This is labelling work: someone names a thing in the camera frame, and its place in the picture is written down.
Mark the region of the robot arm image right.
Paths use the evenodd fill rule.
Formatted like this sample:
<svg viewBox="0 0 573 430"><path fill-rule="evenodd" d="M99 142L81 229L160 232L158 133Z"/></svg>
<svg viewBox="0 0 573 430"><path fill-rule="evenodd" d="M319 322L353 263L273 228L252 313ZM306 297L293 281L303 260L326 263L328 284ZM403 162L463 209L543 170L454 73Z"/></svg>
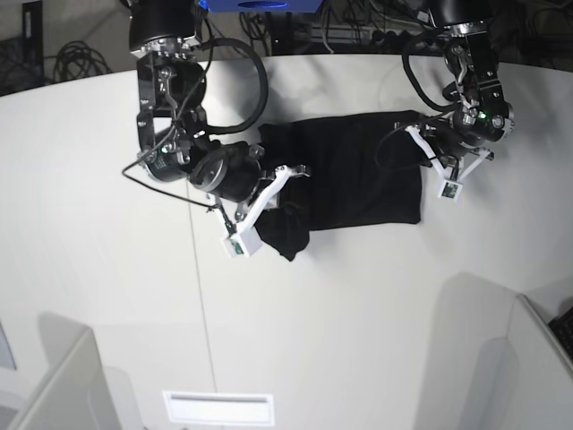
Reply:
<svg viewBox="0 0 573 430"><path fill-rule="evenodd" d="M401 59L404 72L422 102L438 114L398 124L377 144L374 160L380 169L399 170L384 164L382 149L401 134L418 132L430 153L424 160L405 169L437 162L439 166L461 166L466 154L476 155L485 142L497 142L514 126L512 106L505 100L498 76L499 58L488 33L492 10L487 1L427 1L430 28L413 36L404 46ZM424 91L415 76L410 56L424 43L440 41L444 63L454 81L442 96L440 105Z"/></svg>

